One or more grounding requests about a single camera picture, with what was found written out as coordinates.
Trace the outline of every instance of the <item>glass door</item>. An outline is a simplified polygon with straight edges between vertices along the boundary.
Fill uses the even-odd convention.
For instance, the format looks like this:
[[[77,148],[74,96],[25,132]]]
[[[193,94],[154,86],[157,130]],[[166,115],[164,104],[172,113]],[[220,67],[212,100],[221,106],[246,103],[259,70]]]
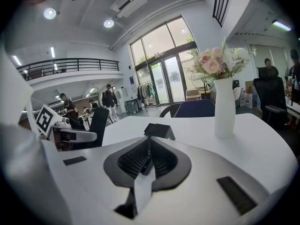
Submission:
[[[157,64],[150,65],[150,67],[153,74],[159,103],[161,105],[170,104],[169,96],[167,93],[167,85],[163,74],[162,63],[159,62]]]
[[[168,81],[168,87],[170,94],[172,95],[172,103],[180,103],[185,101],[185,91],[183,89],[181,72],[176,57],[172,57],[164,60],[166,76]]]

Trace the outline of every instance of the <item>navy blue chair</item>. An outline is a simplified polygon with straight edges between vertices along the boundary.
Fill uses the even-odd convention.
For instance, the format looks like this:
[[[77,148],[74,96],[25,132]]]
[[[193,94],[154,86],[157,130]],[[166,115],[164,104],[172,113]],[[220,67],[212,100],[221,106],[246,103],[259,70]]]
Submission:
[[[215,104],[209,99],[183,102],[175,114],[175,118],[214,117]]]

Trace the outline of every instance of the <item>white vase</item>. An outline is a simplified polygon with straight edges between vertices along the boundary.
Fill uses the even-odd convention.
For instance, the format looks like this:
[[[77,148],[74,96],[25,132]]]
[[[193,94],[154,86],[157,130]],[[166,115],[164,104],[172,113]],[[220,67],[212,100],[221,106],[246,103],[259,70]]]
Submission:
[[[215,109],[215,136],[228,138],[233,134],[235,122],[235,101],[232,78],[214,81],[217,98]]]

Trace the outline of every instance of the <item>fluorescent light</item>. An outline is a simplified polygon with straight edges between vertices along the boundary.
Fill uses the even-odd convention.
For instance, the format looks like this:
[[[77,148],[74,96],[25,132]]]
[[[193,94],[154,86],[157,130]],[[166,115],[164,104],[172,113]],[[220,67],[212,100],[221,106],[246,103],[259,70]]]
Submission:
[[[51,50],[52,57],[55,58],[54,47],[50,47],[50,50]]]
[[[114,25],[114,21],[111,20],[111,19],[108,19],[108,20],[106,20],[106,21],[104,22],[103,25],[104,25],[106,28],[111,28],[111,27],[113,27],[113,25]]]
[[[283,23],[278,22],[278,21],[274,22],[273,25],[278,26],[278,27],[280,27],[280,28],[282,28],[282,29],[284,29],[286,31],[292,30],[290,27],[288,27],[288,26],[286,26]]]
[[[46,19],[53,19],[56,17],[56,11],[54,8],[47,8],[45,11],[44,11],[44,17]]]
[[[16,61],[16,63],[19,65],[19,66],[22,66],[22,64],[20,63],[20,61],[18,60],[17,56],[13,56],[14,60]]]

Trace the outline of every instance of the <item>air conditioner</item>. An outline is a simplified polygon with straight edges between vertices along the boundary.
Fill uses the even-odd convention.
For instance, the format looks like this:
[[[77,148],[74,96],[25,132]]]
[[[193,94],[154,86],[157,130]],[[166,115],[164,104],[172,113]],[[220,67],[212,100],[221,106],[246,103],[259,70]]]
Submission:
[[[146,2],[147,0],[116,0],[111,9],[118,13],[118,18],[129,17]]]

